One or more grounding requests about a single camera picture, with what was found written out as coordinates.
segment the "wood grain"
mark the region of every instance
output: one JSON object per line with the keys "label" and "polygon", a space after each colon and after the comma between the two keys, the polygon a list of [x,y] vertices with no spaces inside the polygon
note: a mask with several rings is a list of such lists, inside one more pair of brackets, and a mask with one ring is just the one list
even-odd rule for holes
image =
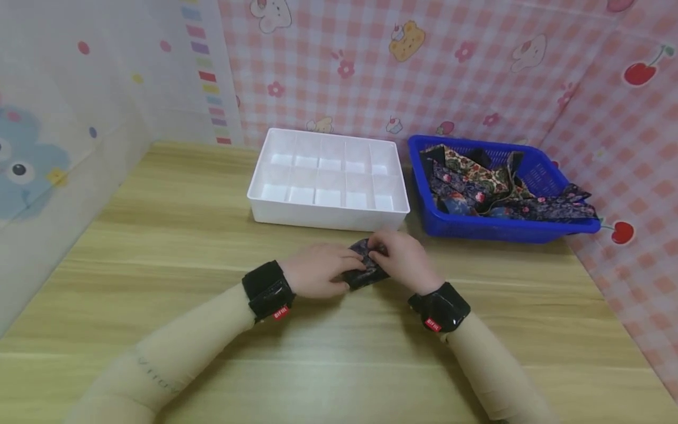
{"label": "wood grain", "polygon": [[[251,151],[158,143],[0,341],[0,421],[55,423],[113,358],[318,241],[364,233],[255,223]],[[675,423],[678,410],[560,241],[522,246],[406,227],[545,392],[564,423]],[[392,281],[299,299],[241,335],[163,413],[166,423],[482,423],[451,353]]]}

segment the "pink gingham wall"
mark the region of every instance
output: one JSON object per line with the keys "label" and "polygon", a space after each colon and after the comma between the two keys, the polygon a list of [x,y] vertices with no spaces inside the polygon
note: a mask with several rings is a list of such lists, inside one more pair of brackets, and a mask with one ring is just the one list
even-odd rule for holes
{"label": "pink gingham wall", "polygon": [[595,193],[570,246],[678,399],[678,2],[636,1],[541,148]]}
{"label": "pink gingham wall", "polygon": [[[618,224],[572,245],[678,398],[678,65],[666,49],[678,1],[219,3],[248,146],[279,126],[401,153],[412,134],[546,149],[595,194],[605,225],[632,224],[629,240]],[[622,80],[658,54],[651,81],[648,66]]]}

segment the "cartoon eye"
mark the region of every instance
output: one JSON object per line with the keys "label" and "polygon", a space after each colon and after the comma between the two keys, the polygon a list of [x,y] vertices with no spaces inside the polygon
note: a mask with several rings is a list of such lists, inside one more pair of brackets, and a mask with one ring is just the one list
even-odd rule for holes
{"label": "cartoon eye", "polygon": [[6,161],[10,157],[12,157],[12,145],[0,137],[0,161]]}
{"label": "cartoon eye", "polygon": [[14,162],[5,171],[10,181],[15,184],[28,184],[35,178],[35,169],[28,162]]}

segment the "white organizer tray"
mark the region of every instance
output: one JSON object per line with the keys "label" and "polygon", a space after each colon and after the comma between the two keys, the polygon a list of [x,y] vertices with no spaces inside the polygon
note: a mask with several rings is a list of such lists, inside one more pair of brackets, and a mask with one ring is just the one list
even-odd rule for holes
{"label": "white organizer tray", "polygon": [[254,220],[355,231],[397,229],[410,212],[395,143],[268,130],[247,191]]}

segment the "beige sleeve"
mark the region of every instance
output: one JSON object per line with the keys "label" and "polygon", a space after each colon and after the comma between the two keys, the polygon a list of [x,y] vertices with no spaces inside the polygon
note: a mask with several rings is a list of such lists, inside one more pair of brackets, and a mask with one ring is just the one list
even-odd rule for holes
{"label": "beige sleeve", "polygon": [[473,312],[444,334],[490,420],[507,424],[556,424],[558,417],[518,361]]}
{"label": "beige sleeve", "polygon": [[66,424],[152,424],[238,334],[254,325],[241,284],[170,322],[96,379]]}

